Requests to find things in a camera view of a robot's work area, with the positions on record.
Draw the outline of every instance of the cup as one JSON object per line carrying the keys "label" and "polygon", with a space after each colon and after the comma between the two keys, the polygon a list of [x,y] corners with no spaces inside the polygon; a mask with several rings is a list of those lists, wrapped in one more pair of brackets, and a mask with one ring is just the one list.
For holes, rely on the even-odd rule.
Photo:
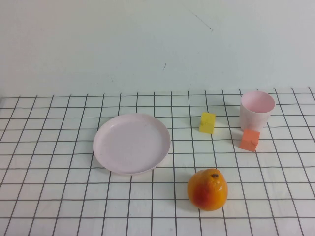
{"label": "cup", "polygon": [[267,123],[275,104],[272,96],[265,92],[245,93],[241,98],[241,129],[260,131]]}

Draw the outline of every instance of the pink plate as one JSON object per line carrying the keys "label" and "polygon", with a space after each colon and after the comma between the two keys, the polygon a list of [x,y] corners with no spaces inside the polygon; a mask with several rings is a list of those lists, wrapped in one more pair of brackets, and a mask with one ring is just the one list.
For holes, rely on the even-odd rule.
{"label": "pink plate", "polygon": [[118,174],[134,175],[156,167],[168,154],[165,125],[145,114],[121,115],[106,122],[93,141],[100,164]]}

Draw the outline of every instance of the yellow block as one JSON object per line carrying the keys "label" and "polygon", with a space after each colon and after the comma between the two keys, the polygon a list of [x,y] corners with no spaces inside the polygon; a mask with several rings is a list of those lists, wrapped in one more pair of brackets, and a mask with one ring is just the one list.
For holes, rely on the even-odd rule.
{"label": "yellow block", "polygon": [[199,131],[203,133],[213,134],[215,120],[216,120],[215,114],[210,114],[206,112],[202,113]]}

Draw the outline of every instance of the grid mat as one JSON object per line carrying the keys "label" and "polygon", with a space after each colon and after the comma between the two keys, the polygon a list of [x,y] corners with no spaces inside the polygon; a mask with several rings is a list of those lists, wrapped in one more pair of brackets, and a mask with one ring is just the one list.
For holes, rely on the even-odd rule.
{"label": "grid mat", "polygon": [[[255,153],[239,149],[246,91],[15,97],[0,104],[0,235],[298,236],[315,232],[315,94],[271,89]],[[93,157],[97,129],[129,113],[157,117],[172,146],[154,170],[120,176]],[[217,115],[213,135],[198,132]],[[187,181],[218,168],[228,200],[193,207]]]}

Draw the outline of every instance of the orange cube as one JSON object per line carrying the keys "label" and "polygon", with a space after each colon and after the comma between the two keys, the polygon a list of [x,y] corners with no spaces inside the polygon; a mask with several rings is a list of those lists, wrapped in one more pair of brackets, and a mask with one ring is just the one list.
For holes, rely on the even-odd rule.
{"label": "orange cube", "polygon": [[245,129],[240,148],[247,151],[255,151],[258,145],[260,132],[251,129]]}

